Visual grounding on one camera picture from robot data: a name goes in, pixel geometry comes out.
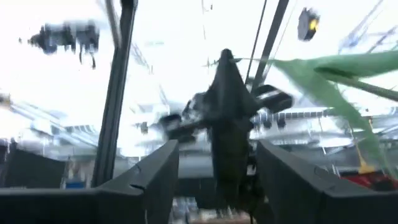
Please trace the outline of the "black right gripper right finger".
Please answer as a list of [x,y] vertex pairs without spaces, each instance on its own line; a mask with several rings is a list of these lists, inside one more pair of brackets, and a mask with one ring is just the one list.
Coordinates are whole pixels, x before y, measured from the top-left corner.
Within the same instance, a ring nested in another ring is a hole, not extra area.
[[398,224],[398,192],[341,179],[266,140],[256,159],[275,224]]

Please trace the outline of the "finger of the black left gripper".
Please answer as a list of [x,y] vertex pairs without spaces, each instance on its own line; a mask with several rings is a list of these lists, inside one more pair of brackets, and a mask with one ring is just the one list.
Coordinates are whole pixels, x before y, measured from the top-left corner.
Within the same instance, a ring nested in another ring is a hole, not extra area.
[[223,49],[221,51],[221,55],[218,60],[215,77],[205,95],[205,103],[207,108],[204,117],[207,120],[229,118],[229,113],[227,112],[226,100],[224,98],[225,89],[226,89],[224,75],[226,72],[226,66],[228,65],[228,62],[229,62],[229,49]]
[[253,96],[248,92],[235,58],[231,50],[228,50],[229,65],[229,118],[251,118],[257,113],[258,105]]

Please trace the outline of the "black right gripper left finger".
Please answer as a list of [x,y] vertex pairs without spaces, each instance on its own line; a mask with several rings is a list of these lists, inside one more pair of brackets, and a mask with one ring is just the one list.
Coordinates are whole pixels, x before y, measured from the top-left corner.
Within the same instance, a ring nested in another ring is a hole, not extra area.
[[0,190],[0,224],[168,224],[178,164],[169,140],[99,187]]

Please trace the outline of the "dark maroon artificial tulip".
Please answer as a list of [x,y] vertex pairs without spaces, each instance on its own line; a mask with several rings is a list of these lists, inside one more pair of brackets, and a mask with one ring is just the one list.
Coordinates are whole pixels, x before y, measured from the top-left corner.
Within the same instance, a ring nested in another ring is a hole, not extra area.
[[[374,77],[398,70],[398,50],[373,54],[332,55],[313,59],[278,60],[271,63],[286,74],[294,85],[305,94],[331,107],[344,117],[354,128],[364,130],[365,143],[373,158],[387,169],[388,174],[398,177],[392,166],[387,162],[384,153],[379,150],[378,141],[371,131],[370,124],[360,115],[359,111],[349,103],[335,88],[335,83],[372,93],[389,100],[398,101],[398,91],[388,90],[365,82],[361,78]],[[226,84],[225,100],[229,109],[229,65],[226,66],[224,81]]]

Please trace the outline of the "dark ceiling fixture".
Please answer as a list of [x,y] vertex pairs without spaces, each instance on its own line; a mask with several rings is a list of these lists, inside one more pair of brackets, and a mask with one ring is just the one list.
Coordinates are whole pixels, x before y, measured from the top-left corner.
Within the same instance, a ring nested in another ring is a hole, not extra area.
[[95,53],[99,49],[100,30],[92,21],[73,21],[63,22],[62,24],[46,23],[41,26],[37,34],[29,39],[18,39],[20,44],[29,44],[37,47],[46,55],[55,54],[58,47],[63,47],[65,51],[70,49],[76,53],[76,46],[79,45],[80,51],[78,58],[83,63],[83,53],[89,54],[92,60],[92,69],[96,69]]

